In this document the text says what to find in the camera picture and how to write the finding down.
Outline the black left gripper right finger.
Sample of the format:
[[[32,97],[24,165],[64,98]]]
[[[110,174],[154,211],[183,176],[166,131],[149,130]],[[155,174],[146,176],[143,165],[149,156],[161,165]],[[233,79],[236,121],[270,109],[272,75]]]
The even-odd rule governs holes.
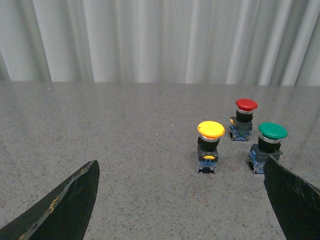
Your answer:
[[[264,186],[287,240],[320,238],[320,189],[283,167],[273,156],[264,165]]]

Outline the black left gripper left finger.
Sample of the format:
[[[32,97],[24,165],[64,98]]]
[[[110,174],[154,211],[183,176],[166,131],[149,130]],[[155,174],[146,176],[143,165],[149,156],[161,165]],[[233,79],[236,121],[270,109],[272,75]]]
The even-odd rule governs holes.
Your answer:
[[[2,240],[82,240],[97,199],[100,167],[89,161],[0,230]]]

